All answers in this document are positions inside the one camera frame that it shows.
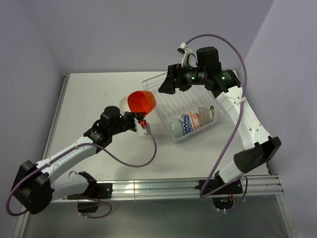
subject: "patterned bowl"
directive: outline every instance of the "patterned bowl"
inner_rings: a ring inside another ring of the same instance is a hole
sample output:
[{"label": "patterned bowl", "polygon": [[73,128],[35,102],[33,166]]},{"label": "patterned bowl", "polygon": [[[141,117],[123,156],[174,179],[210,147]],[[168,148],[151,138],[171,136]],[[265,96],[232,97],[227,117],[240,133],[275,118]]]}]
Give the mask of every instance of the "patterned bowl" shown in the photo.
[{"label": "patterned bowl", "polygon": [[183,114],[181,121],[182,121],[182,129],[183,129],[183,134],[184,135],[187,135],[190,132],[194,131],[193,128],[192,128],[192,125],[190,123],[189,115]]},{"label": "patterned bowl", "polygon": [[198,114],[202,126],[211,122],[208,108],[198,107]]},{"label": "patterned bowl", "polygon": [[199,115],[197,113],[189,112],[189,118],[190,118],[190,122],[192,124],[192,128],[194,130],[197,130],[200,127],[202,127],[202,125],[200,123]]}]

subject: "bowl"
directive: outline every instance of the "bowl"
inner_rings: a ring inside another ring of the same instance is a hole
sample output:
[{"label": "bowl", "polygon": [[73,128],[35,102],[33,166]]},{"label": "bowl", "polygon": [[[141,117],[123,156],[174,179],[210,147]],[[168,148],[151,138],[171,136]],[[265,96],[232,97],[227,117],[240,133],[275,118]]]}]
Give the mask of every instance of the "bowl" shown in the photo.
[{"label": "bowl", "polygon": [[207,125],[211,122],[208,108],[198,107],[198,114],[202,126]]},{"label": "bowl", "polygon": [[200,127],[202,127],[202,125],[200,123],[200,119],[199,119],[198,113],[189,112],[189,118],[190,118],[190,122],[191,122],[192,128],[194,130],[197,130]]},{"label": "bowl", "polygon": [[181,138],[183,136],[182,121],[180,119],[172,118],[171,127],[175,138]]},{"label": "bowl", "polygon": [[190,118],[189,118],[189,115],[187,114],[183,114],[182,115],[182,129],[183,129],[183,134],[184,135],[187,135],[191,132],[193,132],[193,128],[192,128],[192,124],[190,122]]},{"label": "bowl", "polygon": [[119,108],[120,108],[120,111],[122,111],[123,113],[131,111],[128,105],[128,97],[124,97],[121,99],[119,103]]},{"label": "bowl", "polygon": [[210,106],[210,109],[209,109],[209,117],[210,117],[211,122],[215,119],[215,109],[214,109],[214,106]]}]

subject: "wire dish rack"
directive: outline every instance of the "wire dish rack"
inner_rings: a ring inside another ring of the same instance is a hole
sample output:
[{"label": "wire dish rack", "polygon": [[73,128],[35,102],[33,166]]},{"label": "wire dish rack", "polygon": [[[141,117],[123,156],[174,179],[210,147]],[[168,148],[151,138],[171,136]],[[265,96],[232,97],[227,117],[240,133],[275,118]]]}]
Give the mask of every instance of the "wire dish rack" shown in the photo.
[{"label": "wire dish rack", "polygon": [[[157,101],[155,110],[176,144],[190,138],[198,131],[204,130],[207,127],[215,126],[225,117],[226,113],[222,106],[214,99],[212,94],[207,91],[204,86],[195,85],[186,92],[176,91],[174,95],[159,93],[158,89],[164,82],[165,77],[166,73],[149,78],[142,82],[142,86],[145,90],[151,91],[154,94]],[[198,107],[205,107],[209,109],[211,106],[214,106],[214,118],[211,123],[202,126],[201,128],[186,134],[181,138],[176,138],[173,135],[171,128],[172,118],[181,119],[182,114],[188,114],[190,111],[197,113]]]}]

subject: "table surface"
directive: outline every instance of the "table surface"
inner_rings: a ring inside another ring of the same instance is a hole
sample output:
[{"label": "table surface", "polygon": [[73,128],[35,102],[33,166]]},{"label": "table surface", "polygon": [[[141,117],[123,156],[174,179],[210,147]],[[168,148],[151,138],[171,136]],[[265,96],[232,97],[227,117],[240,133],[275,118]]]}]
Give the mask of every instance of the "table surface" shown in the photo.
[{"label": "table surface", "polygon": [[[106,106],[119,106],[123,97],[142,90],[142,81],[163,72],[72,73],[67,83],[60,110],[49,142],[47,157],[75,142],[99,119]],[[69,171],[86,171],[96,180],[176,179],[207,177],[221,150],[227,142],[233,122],[226,116],[215,127],[174,144],[167,129],[155,111],[146,117],[151,124],[158,153],[154,161],[144,168],[124,166],[108,154],[100,152],[78,163]],[[149,136],[138,136],[127,131],[113,137],[107,149],[130,164],[143,164],[153,154]],[[236,134],[216,171],[233,160],[233,155],[243,150]],[[268,175],[262,165],[248,175]]]},{"label": "table surface", "polygon": [[[76,203],[51,203],[30,217],[24,238],[289,237],[275,195],[250,196],[226,215],[216,212],[209,199],[199,198],[112,204],[110,216],[84,219],[76,213]],[[101,207],[94,216],[107,211]]]}]

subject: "gray wall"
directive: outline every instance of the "gray wall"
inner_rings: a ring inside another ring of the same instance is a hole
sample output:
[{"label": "gray wall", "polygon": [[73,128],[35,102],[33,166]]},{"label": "gray wall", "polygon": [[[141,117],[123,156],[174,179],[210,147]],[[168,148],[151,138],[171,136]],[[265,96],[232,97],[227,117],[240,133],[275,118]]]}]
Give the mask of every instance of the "gray wall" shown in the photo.
[{"label": "gray wall", "polygon": [[247,96],[282,147],[278,173],[300,237],[317,237],[317,1],[275,0],[246,58]]},{"label": "gray wall", "polygon": [[[21,3],[0,1],[0,231],[12,236],[16,218],[4,205],[19,165],[41,159],[62,74]],[[13,200],[11,208],[20,205]]]},{"label": "gray wall", "polygon": [[[183,41],[217,33],[245,57],[273,0],[20,0],[48,48],[67,72],[166,70],[180,62]],[[213,44],[226,68],[233,51]]]}]

